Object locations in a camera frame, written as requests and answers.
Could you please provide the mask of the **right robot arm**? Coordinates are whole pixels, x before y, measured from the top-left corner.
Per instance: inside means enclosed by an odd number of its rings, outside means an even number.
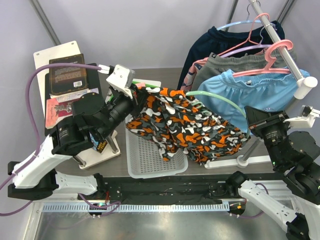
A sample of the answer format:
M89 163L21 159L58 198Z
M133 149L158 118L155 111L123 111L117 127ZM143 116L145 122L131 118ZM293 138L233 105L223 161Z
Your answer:
M320 147L311 134L320 112L304 105L300 115L289 117L283 110L263 111L245 106L250 132L263 140L273 171L281 178L280 193L293 201L289 208L266 193L240 171L226 181L226 193L254 204L285 232L288 240L318 240L320 238L320 166L315 160Z

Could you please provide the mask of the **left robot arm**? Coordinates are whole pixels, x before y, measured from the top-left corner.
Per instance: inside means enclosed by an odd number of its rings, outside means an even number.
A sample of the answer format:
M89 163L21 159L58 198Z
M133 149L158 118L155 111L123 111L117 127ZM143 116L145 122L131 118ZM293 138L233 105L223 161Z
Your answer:
M36 201L54 193L82 194L100 200L107 192L101 174L87 177L56 171L60 163L94 146L93 141L108 141L128 115L140 114L147 93L132 84L126 96L112 90L106 102L102 95L89 92L72 102L72 115L50 129L39 151L22 162L10 162L8 173L13 178L7 187L10 198Z

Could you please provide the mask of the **orange camouflage shorts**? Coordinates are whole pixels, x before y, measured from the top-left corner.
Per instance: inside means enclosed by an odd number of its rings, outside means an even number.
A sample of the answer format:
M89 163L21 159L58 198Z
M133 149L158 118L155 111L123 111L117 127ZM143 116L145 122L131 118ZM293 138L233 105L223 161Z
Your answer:
M248 131L183 90L145 86L139 90L146 94L146 100L141 112L129 118L126 128L153 142L164 161L182 151L191 161L204 165L238 153L250 139Z

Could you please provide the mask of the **green plastic hanger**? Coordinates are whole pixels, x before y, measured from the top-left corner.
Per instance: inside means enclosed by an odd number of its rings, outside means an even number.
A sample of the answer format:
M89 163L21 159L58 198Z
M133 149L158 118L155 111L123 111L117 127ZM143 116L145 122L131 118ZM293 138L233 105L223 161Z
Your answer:
M245 119L242 107L231 100L208 91L172 89L164 86L136 86L146 95L138 116L131 116L126 128L133 134L144 138L172 139L175 142L191 142L213 138L248 138L245 124L234 124L215 104L234 109L241 120Z

